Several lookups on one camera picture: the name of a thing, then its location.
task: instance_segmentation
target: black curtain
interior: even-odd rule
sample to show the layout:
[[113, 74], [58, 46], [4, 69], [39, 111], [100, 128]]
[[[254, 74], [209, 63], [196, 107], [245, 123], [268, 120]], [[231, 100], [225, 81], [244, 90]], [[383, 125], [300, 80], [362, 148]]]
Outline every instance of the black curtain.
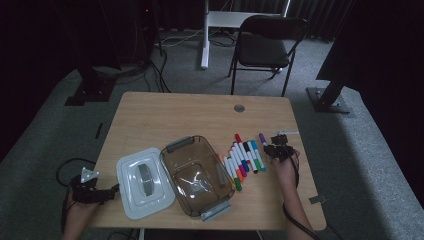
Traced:
[[361, 94], [421, 205], [423, 13], [422, 1], [357, 0], [317, 76]]

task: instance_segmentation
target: marker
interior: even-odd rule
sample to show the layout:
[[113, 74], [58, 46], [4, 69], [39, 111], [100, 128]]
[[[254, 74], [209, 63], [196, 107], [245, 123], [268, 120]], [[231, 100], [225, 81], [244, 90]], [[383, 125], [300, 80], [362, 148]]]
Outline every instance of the marker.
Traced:
[[241, 191], [240, 179], [238, 179], [237, 177], [236, 169], [234, 168], [234, 165], [232, 164], [231, 158], [227, 158], [227, 160], [228, 160], [228, 165], [230, 165], [230, 168], [231, 168], [231, 174], [233, 175], [234, 183], [236, 184], [236, 189], [237, 191]]
[[262, 133], [259, 133], [259, 139], [261, 139], [262, 146], [264, 146], [264, 151], [265, 151], [265, 147], [268, 146], [268, 144], [266, 143], [265, 137]]
[[249, 172], [249, 171], [250, 171], [250, 169], [249, 169], [249, 165], [247, 165], [247, 161], [246, 161], [246, 159], [243, 157], [243, 154], [241, 153], [240, 146], [239, 146], [236, 142], [234, 142], [234, 143], [233, 143], [233, 146], [234, 146], [234, 148], [236, 149], [236, 152], [235, 152], [235, 153], [237, 153], [237, 155], [238, 155], [238, 157], [239, 157], [239, 159], [240, 159], [240, 161], [241, 161], [241, 164], [243, 164], [243, 168], [244, 168], [244, 170], [245, 170], [246, 172]]
[[247, 176], [247, 174], [246, 174], [246, 170], [244, 170], [243, 164], [241, 163], [241, 161], [240, 161], [240, 159], [238, 158], [237, 153], [236, 153], [235, 151], [236, 151], [236, 150], [235, 150], [235, 148], [234, 148], [234, 147], [232, 147], [232, 148], [231, 148], [231, 151], [230, 151], [231, 158], [232, 158], [232, 159], [234, 159], [234, 160], [236, 160], [237, 165], [239, 166], [239, 169], [240, 169], [241, 175], [242, 175], [243, 177], [246, 177], [246, 176]]
[[268, 144], [266, 143], [266, 139], [265, 139], [265, 137], [262, 133], [259, 133], [259, 139], [262, 142], [262, 146], [264, 146], [264, 147], [268, 146]]
[[249, 145], [245, 142], [243, 143], [243, 147], [244, 147], [244, 150], [246, 151], [247, 157], [249, 157], [249, 159], [252, 159], [252, 161], [250, 161], [250, 165], [252, 166], [253, 172], [258, 173], [258, 168], [256, 167], [254, 158], [252, 156], [252, 153], [250, 152]]
[[233, 151], [230, 151], [230, 161], [233, 163], [234, 168], [236, 169], [237, 177], [240, 179], [240, 182], [243, 182], [243, 175], [241, 175], [240, 167], [237, 165], [237, 161], [234, 158]]
[[236, 134], [236, 141], [240, 147], [240, 151], [243, 154], [244, 159], [246, 159], [247, 163], [250, 163], [251, 159], [249, 159], [249, 156], [247, 156], [246, 150], [244, 149], [244, 146], [243, 146], [243, 141], [241, 140], [240, 135], [238, 134]]
[[252, 144], [253, 150], [256, 153], [256, 157], [258, 158], [259, 165], [261, 165], [262, 171], [265, 172], [266, 171], [266, 167], [264, 165], [264, 162], [262, 161], [261, 154], [259, 153], [258, 146], [256, 145], [255, 140], [250, 140], [249, 142]]
[[227, 170], [228, 175], [230, 175], [231, 180], [234, 182], [233, 173], [231, 172], [230, 163], [228, 162], [227, 157], [224, 157], [224, 165], [225, 165], [225, 169]]
[[255, 162], [256, 168], [258, 171], [263, 171], [261, 164], [259, 163], [258, 156], [256, 156], [255, 149], [253, 149], [252, 143], [247, 141], [247, 145], [249, 146], [250, 153], [252, 154], [253, 161]]

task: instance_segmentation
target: human hand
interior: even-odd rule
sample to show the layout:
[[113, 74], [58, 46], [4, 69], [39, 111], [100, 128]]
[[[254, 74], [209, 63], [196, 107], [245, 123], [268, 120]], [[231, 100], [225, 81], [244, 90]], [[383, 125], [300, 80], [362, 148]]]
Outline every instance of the human hand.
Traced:
[[84, 204], [75, 202], [72, 200], [72, 193], [70, 193], [63, 240], [79, 239], [97, 206], [99, 206], [99, 203]]
[[274, 166], [274, 169], [277, 174], [277, 180], [284, 190], [296, 190], [296, 171], [299, 169], [299, 151], [295, 150], [295, 154], [291, 157], [294, 160], [296, 169], [293, 167], [292, 161], [290, 158], [287, 158], [280, 162], [278, 158], [271, 159], [271, 164]]

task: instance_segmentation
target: plastic container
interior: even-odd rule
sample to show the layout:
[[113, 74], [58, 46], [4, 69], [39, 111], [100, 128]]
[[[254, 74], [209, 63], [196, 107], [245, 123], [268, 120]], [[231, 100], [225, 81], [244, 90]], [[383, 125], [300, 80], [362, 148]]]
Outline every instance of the plastic container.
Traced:
[[230, 208], [231, 178], [204, 137], [185, 137], [168, 144], [160, 160], [187, 215], [206, 221]]

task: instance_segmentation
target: wooden table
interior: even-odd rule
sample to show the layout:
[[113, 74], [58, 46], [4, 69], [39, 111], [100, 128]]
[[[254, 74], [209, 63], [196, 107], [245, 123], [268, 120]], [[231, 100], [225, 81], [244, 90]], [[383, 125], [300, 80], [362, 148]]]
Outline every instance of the wooden table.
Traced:
[[[236, 112], [235, 105], [243, 105]], [[202, 95], [178, 93], [128, 92], [122, 97], [95, 170], [100, 172], [98, 189], [117, 183], [116, 163], [124, 156], [150, 147], [163, 149], [185, 136], [204, 136], [215, 152], [228, 155], [238, 133], [242, 140], [254, 139], [262, 132], [269, 143], [277, 131], [297, 130], [287, 98]], [[289, 143], [300, 152], [298, 192], [305, 212], [315, 230], [326, 227], [321, 205], [311, 204], [317, 196], [314, 180], [299, 134], [287, 135]], [[120, 194], [98, 208], [91, 226], [124, 228], [178, 228], [221, 230], [281, 230], [285, 228], [281, 210], [282, 195], [268, 158], [260, 149], [267, 170], [250, 172], [241, 192], [230, 199], [231, 209], [207, 222], [184, 214], [177, 200], [167, 209], [141, 220], [126, 217]]]

